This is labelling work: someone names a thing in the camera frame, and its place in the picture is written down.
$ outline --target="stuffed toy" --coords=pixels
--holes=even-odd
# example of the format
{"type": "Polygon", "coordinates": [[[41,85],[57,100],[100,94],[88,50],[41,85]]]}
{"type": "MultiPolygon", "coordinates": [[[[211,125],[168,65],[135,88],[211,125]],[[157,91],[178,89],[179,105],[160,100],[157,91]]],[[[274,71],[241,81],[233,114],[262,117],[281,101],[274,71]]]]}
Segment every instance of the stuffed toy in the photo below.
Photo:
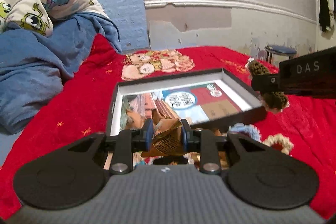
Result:
{"type": "MultiPolygon", "coordinates": [[[[252,78],[256,75],[270,74],[269,70],[263,64],[253,58],[248,60],[245,68],[251,73],[252,78]]],[[[260,92],[259,99],[266,110],[274,114],[282,112],[283,109],[289,107],[288,98],[283,92],[260,92]]]]}
{"type": "Polygon", "coordinates": [[[270,135],[263,141],[264,145],[272,147],[276,150],[283,152],[286,155],[292,151],[294,145],[288,137],[284,137],[282,134],[270,135]]]}

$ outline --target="white molding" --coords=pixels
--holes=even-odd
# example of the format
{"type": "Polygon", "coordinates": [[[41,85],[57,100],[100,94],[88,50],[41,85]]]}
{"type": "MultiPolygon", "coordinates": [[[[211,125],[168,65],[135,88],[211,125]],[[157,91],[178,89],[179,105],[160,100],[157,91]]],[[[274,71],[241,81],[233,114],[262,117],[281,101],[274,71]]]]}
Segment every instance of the white molding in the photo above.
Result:
{"type": "Polygon", "coordinates": [[[316,24],[315,20],[297,14],[290,9],[255,0],[144,0],[144,2],[146,9],[163,8],[169,4],[172,4],[176,7],[183,7],[183,6],[212,6],[212,7],[231,7],[231,8],[233,7],[233,8],[258,10],[267,13],[289,16],[316,24]]]}

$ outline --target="brown crochet hair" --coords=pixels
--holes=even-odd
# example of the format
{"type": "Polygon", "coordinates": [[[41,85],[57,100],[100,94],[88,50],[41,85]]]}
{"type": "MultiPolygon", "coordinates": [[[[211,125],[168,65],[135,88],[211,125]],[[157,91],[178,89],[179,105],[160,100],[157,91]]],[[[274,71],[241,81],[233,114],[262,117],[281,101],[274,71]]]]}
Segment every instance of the brown crochet hair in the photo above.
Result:
{"type": "MultiPolygon", "coordinates": [[[[252,77],[256,75],[270,74],[269,70],[256,60],[249,63],[249,70],[252,77]]],[[[288,98],[283,92],[266,92],[260,93],[260,95],[264,98],[265,103],[269,106],[269,108],[276,108],[280,110],[285,108],[288,102],[288,98]]]]}
{"type": "Polygon", "coordinates": [[[256,75],[268,75],[269,70],[258,61],[253,60],[249,63],[249,70],[251,72],[252,77],[256,75]]]}

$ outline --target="metal screw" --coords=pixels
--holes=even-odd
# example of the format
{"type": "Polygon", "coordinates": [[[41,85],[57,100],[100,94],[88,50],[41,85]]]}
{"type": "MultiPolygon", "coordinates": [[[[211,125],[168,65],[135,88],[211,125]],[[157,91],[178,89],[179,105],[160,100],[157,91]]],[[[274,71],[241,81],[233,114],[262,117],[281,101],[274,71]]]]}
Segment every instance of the metal screw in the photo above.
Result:
{"type": "Polygon", "coordinates": [[[214,164],[212,162],[208,162],[207,164],[203,165],[204,170],[208,172],[215,172],[219,169],[218,164],[214,164]]]}
{"type": "Polygon", "coordinates": [[[118,163],[118,164],[113,164],[111,168],[113,171],[121,173],[121,172],[126,171],[128,166],[126,164],[118,163]]]}

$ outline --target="monsters inc pillowcase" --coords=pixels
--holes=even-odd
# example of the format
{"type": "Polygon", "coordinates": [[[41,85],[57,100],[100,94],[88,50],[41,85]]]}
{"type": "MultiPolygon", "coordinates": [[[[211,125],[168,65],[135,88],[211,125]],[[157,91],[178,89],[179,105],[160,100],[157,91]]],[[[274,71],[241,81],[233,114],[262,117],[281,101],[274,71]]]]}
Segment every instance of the monsters inc pillowcase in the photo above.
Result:
{"type": "Polygon", "coordinates": [[[109,18],[97,0],[41,0],[49,17],[64,19],[77,12],[93,12],[109,18]]]}
{"type": "Polygon", "coordinates": [[[5,0],[0,0],[0,33],[5,31],[5,18],[10,10],[11,6],[5,0]]]}
{"type": "Polygon", "coordinates": [[[5,26],[16,29],[18,25],[49,37],[53,33],[51,19],[65,20],[77,12],[93,12],[108,19],[96,0],[17,0],[5,19],[5,26]]]}

